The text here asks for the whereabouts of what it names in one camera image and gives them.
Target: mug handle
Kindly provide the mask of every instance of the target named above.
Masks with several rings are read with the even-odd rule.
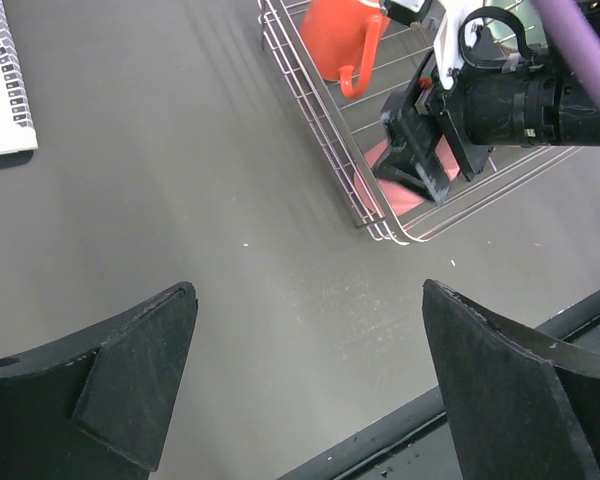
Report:
[[[360,75],[356,86],[353,86],[353,65],[346,65],[340,68],[340,88],[342,94],[350,100],[361,96],[369,87],[371,82],[371,73],[373,65],[376,62],[376,52],[378,44],[382,38],[382,24],[384,16],[377,14],[369,18],[364,39],[364,49],[362,51],[362,62],[360,62]]]

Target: purple tube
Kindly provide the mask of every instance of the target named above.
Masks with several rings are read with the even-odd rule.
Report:
[[[544,29],[600,109],[600,38],[574,0],[533,0],[533,5]]]

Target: notebook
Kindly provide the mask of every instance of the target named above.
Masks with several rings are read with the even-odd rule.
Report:
[[[36,148],[20,62],[0,0],[0,155]]]

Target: gray tabletop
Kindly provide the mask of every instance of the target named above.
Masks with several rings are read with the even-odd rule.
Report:
[[[600,150],[428,244],[374,243],[255,1],[5,3],[40,150],[0,171],[0,356],[192,281],[152,478],[273,479],[432,387],[427,277],[532,325],[600,288]]]

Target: wire rack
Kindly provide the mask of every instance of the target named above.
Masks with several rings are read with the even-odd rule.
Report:
[[[523,1],[518,0],[507,8],[515,9]],[[378,47],[370,88],[362,98],[350,101],[340,93],[339,84],[327,84],[320,78],[298,35],[297,27],[309,0],[294,3],[258,0],[258,5],[261,47],[268,47],[272,52],[346,194],[358,228],[366,228],[374,240],[392,240],[400,245],[431,240],[580,150],[578,147],[496,149],[477,179],[467,182],[458,177],[454,180],[443,206],[423,202],[398,216],[363,152],[385,138],[380,110],[393,90],[406,88],[431,48],[434,32],[391,22]]]

